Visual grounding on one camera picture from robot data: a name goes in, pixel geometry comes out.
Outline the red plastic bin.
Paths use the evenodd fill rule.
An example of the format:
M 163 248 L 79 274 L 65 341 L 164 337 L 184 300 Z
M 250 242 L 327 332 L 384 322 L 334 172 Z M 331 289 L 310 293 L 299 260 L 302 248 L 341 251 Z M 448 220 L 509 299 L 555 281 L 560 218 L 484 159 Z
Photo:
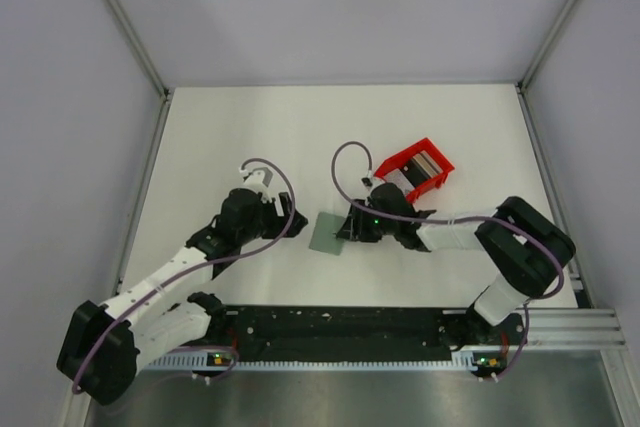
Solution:
M 435 178 L 414 187 L 403 173 L 403 167 L 415 154 L 422 153 L 436 164 L 441 173 Z M 415 203 L 423 194 L 439 189 L 446 182 L 448 175 L 455 170 L 454 165 L 444 156 L 429 138 L 423 138 L 402 151 L 385 159 L 374 171 L 374 176 L 400 189 L 410 203 Z

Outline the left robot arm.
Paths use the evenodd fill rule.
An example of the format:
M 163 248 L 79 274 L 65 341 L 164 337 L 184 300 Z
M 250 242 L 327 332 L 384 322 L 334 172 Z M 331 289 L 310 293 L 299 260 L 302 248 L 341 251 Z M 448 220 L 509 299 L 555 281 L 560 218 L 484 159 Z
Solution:
M 158 358 L 191 341 L 220 341 L 227 329 L 216 313 L 222 304 L 201 287 L 249 257 L 247 244 L 261 240 L 264 252 L 307 223 L 292 190 L 272 199 L 247 187 L 232 190 L 211 223 L 162 267 L 114 297 L 75 309 L 56 362 L 72 393 L 112 404 Z

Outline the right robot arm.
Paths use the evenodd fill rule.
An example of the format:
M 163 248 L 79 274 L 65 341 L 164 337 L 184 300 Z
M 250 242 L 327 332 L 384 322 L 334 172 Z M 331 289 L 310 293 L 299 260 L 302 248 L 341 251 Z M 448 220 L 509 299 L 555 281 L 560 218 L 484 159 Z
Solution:
M 495 279 L 465 312 L 440 319 L 441 341 L 453 350 L 505 342 L 511 334 L 505 321 L 560 291 L 563 269 L 576 253 L 567 234 L 518 196 L 484 213 L 444 216 L 415 208 L 396 185 L 383 183 L 349 204 L 331 232 L 338 242 L 391 237 L 410 251 L 478 251 L 493 262 Z

